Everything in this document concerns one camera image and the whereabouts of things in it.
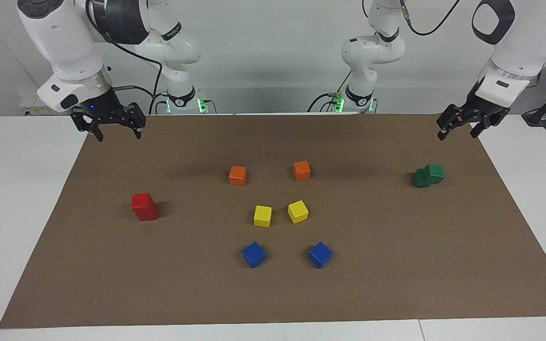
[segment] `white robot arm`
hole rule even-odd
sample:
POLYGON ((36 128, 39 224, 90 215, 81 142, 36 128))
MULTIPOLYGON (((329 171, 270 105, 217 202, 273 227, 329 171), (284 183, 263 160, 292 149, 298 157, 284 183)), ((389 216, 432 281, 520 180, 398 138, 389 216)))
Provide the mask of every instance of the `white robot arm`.
POLYGON ((196 63, 200 48, 182 32, 169 0, 18 0, 18 12, 54 71, 37 94, 58 112, 80 106, 89 118, 72 114, 80 131, 102 141, 98 125, 117 123, 140 138, 146 124, 138 104, 119 103, 104 61, 94 51, 95 41, 128 45, 128 50, 161 63, 166 95, 173 105, 197 106, 199 92, 182 65, 196 63))
POLYGON ((403 56, 406 45, 399 35, 401 18, 399 0, 374 0, 369 15, 374 35, 355 37, 343 45, 343 61, 351 67, 344 90, 345 107, 349 110, 368 111, 377 81, 373 66, 392 63, 403 56))
POLYGON ((546 66, 546 0, 483 0, 472 25, 477 37, 494 45, 494 54, 466 103, 461 107, 451 104, 440 115, 440 140, 467 123, 477 123, 471 131, 474 138, 497 126, 530 80, 546 66))
POLYGON ((128 50, 162 64, 165 95, 173 108, 199 107, 199 90, 184 65, 199 61, 201 47, 182 29, 171 0, 81 0, 75 6, 91 22, 95 41, 127 45, 128 50))

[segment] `white table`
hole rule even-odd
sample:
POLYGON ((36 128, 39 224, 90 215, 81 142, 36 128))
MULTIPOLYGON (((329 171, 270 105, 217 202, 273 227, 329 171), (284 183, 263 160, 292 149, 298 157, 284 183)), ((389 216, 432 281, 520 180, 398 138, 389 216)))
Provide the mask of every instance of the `white table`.
MULTIPOLYGON (((0 319, 84 140, 68 117, 0 117, 0 319)), ((546 252, 546 131, 509 116, 481 141, 546 252)), ((546 317, 0 331, 0 340, 135 339, 538 341, 546 317)))

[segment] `brown tabletop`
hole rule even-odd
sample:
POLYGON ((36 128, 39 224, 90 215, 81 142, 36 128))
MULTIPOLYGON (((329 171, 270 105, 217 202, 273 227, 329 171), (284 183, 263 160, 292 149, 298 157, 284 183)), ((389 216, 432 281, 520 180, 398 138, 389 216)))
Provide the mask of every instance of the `brown tabletop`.
POLYGON ((0 328, 546 316, 546 255, 486 151, 466 128, 436 131, 424 115, 149 117, 140 141, 103 127, 0 328), (312 177, 296 182, 301 160, 312 177), (446 179, 414 188, 428 163, 446 179), (130 211, 140 192, 158 220, 130 211), (252 225, 256 205, 270 228, 252 225), (251 269, 255 241, 267 258, 251 269), (320 241, 323 269, 308 259, 320 241))

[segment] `cube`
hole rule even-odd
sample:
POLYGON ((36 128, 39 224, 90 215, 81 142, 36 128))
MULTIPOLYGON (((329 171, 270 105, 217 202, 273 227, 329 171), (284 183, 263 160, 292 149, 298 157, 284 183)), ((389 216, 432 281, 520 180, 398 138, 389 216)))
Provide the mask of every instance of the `cube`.
POLYGON ((288 205, 288 215, 294 224, 304 222, 309 217, 309 210, 305 205, 305 202, 300 200, 288 205))
POLYGON ((428 164, 423 177, 432 184, 438 184, 444 179, 444 167, 439 164, 428 164))
POLYGON ((318 242, 317 245, 309 252, 310 261, 321 269, 332 257, 332 251, 323 242, 318 242))
POLYGON ((232 166, 229 173, 229 183, 233 186, 246 185, 247 170, 245 167, 232 166))
POLYGON ((157 205, 149 193, 134 194, 131 207, 141 222, 157 219, 157 205))
POLYGON ((419 188, 431 186, 431 181, 425 178, 425 170, 419 168, 414 175, 412 175, 412 180, 414 181, 414 186, 419 188))
POLYGON ((253 242, 242 252, 243 259, 247 261, 250 268, 256 268, 260 263, 264 261, 264 250, 258 245, 257 242, 253 242))
POLYGON ((254 210, 254 226, 271 227, 272 213, 272 207, 256 206, 256 210, 254 210))
POLYGON ((295 162, 294 167, 292 168, 294 173, 294 179, 296 181, 303 181, 310 178, 310 166, 309 162, 300 161, 295 162))

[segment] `electrical outlet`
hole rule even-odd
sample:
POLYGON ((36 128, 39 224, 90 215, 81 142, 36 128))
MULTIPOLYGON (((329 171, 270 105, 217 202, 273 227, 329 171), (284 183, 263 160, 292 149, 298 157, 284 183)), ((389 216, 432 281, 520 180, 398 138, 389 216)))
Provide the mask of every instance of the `electrical outlet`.
POLYGON ((26 96, 22 97, 20 101, 20 109, 23 116, 48 116, 48 115, 68 115, 70 110, 65 112, 55 112, 49 106, 46 106, 45 103, 37 96, 26 96))

